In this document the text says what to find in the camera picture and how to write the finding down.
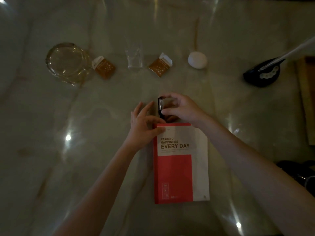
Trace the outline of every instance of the white egg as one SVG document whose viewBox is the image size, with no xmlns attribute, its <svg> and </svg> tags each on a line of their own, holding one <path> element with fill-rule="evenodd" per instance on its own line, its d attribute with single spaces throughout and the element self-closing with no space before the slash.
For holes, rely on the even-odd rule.
<svg viewBox="0 0 315 236">
<path fill-rule="evenodd" d="M 203 69 L 208 63 L 207 56 L 198 51 L 191 52 L 188 56 L 188 63 L 196 69 Z"/>
</svg>

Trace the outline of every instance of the person's left arm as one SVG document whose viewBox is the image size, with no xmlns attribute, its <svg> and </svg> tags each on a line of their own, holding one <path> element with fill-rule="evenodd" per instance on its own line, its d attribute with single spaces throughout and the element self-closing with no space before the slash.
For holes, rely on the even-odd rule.
<svg viewBox="0 0 315 236">
<path fill-rule="evenodd" d="M 140 111 L 142 106 L 140 102 L 131 112 L 131 129 L 126 140 L 77 208 L 61 224 L 53 236 L 100 234 L 132 158 L 155 136 L 165 131 L 164 127 L 157 127 L 153 130 L 148 128 L 148 124 L 151 123 L 165 123 L 161 118 L 147 116 L 152 105 L 153 102 Z"/>
</svg>

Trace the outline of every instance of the person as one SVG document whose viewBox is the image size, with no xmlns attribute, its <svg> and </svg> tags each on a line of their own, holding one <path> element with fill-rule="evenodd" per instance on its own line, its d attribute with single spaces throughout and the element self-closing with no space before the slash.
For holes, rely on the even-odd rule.
<svg viewBox="0 0 315 236">
<path fill-rule="evenodd" d="M 207 115 L 188 96 L 170 93 L 163 97 L 173 98 L 175 107 L 163 109 L 162 113 L 201 129 L 284 235 L 315 235 L 315 199 L 305 188 Z M 131 112 L 131 129 L 126 140 L 54 236 L 100 234 L 132 158 L 165 131 L 165 127 L 153 130 L 148 127 L 152 123 L 165 123 L 161 118 L 147 116 L 152 105 L 153 102 L 141 110 L 140 102 Z"/>
</svg>

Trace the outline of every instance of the brown sachet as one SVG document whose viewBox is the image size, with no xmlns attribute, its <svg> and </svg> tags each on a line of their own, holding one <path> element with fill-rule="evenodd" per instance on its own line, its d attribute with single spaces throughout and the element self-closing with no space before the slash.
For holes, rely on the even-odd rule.
<svg viewBox="0 0 315 236">
<path fill-rule="evenodd" d="M 167 55 L 162 53 L 160 57 L 149 66 L 149 69 L 161 77 L 172 66 L 172 60 Z"/>
<path fill-rule="evenodd" d="M 116 67 L 103 56 L 95 58 L 92 61 L 92 67 L 104 79 L 108 79 L 116 69 Z"/>
</svg>

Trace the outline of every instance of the red and white notebook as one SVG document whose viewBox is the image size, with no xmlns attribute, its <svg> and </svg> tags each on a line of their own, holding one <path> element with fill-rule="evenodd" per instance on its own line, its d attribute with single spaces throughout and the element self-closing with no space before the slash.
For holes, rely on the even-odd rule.
<svg viewBox="0 0 315 236">
<path fill-rule="evenodd" d="M 190 123 L 153 128 L 161 126 L 153 139 L 155 203 L 209 200 L 207 137 Z"/>
</svg>

